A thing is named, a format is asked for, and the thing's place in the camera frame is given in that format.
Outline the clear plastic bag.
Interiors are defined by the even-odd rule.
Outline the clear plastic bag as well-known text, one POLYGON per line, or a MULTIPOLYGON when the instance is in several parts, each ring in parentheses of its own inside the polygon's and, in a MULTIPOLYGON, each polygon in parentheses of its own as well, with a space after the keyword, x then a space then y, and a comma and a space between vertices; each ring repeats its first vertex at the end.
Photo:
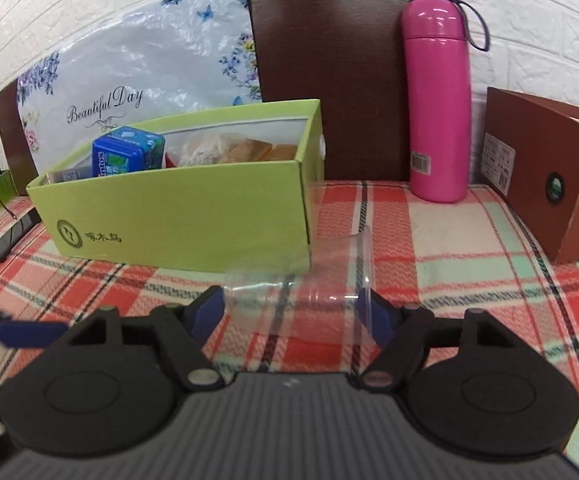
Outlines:
POLYGON ((355 344, 373 332, 371 231, 264 250, 226 274, 226 312, 241 330, 309 344, 355 344))

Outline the black smartphone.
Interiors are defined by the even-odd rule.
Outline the black smartphone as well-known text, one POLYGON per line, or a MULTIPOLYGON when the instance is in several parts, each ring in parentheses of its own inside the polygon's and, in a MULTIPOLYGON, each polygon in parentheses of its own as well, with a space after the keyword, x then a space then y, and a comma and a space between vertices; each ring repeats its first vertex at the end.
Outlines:
POLYGON ((14 247, 41 222, 40 214, 36 208, 32 208, 0 237, 0 263, 11 255, 14 247))

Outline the red plaid bed sheet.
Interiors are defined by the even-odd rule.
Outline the red plaid bed sheet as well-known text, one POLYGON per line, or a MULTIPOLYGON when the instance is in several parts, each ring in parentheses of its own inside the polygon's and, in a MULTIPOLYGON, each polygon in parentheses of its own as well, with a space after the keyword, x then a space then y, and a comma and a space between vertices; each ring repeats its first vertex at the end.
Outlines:
MULTIPOLYGON (((490 311, 556 365, 579 391, 579 263, 552 264, 485 185, 455 205, 426 203, 401 183, 329 182, 317 200, 318 234, 372 235, 375 289, 393 304, 422 304, 442 316, 490 311)), ((0 210, 0 236, 30 206, 0 210)), ((188 304, 218 274, 124 266, 61 256, 35 228, 0 263, 0 310, 25 320, 77 322, 111 304, 142 315, 188 304)), ((567 446, 579 466, 579 422, 567 446)))

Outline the green cardboard storage box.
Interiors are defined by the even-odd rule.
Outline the green cardboard storage box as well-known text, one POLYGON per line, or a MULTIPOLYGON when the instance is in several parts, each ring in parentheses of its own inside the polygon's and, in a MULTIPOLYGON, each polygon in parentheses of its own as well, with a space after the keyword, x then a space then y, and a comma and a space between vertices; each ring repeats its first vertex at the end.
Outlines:
POLYGON ((73 258, 224 272, 261 252, 315 237, 315 188, 324 178, 317 100, 214 108, 141 122, 170 146, 193 133, 242 133, 293 144, 291 160, 154 169, 26 186, 58 251, 73 258))

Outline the long purple gold box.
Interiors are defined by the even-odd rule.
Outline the long purple gold box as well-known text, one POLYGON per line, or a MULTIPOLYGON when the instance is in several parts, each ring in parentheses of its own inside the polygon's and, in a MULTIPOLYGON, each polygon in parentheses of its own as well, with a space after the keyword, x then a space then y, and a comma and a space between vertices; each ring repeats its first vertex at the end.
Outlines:
POLYGON ((61 169, 48 172, 46 175, 47 184, 57 184, 70 181, 90 179, 93 177, 91 166, 79 166, 75 168, 61 169))

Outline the brown cardboard box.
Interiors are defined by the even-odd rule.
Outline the brown cardboard box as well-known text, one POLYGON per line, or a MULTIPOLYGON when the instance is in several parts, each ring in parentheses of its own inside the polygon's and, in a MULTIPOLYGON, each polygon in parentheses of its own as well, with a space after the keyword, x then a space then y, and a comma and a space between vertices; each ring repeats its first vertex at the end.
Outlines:
POLYGON ((480 173, 551 262, 579 261, 579 106, 490 87, 480 173))

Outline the floral packaged pillow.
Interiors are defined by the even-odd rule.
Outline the floral packaged pillow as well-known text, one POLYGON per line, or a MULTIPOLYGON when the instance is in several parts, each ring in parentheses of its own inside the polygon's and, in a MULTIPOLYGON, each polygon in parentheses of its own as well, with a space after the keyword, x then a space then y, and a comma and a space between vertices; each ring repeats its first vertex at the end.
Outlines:
POLYGON ((104 21, 16 80, 37 171, 118 127, 262 98, 248 0, 158 0, 104 21))

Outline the dark brown wooden headboard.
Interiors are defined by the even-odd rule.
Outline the dark brown wooden headboard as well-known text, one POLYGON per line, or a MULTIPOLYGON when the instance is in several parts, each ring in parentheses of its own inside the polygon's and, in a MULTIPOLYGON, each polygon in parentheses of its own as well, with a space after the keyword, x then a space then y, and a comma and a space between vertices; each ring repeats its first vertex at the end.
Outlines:
MULTIPOLYGON (((401 14, 410 0, 248 1, 258 102, 320 101, 329 180, 407 179, 401 14)), ((18 114, 18 76, 0 90, 0 140, 14 184, 24 190, 40 172, 18 114)))

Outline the pink thermos bottle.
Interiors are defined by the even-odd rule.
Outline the pink thermos bottle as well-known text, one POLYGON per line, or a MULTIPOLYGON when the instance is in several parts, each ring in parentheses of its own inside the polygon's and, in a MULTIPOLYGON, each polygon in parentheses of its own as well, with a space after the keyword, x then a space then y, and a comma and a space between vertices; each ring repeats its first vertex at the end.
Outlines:
POLYGON ((490 50, 486 21, 462 0, 410 0, 401 15, 410 120, 410 188, 433 203, 467 193, 469 49, 490 50))

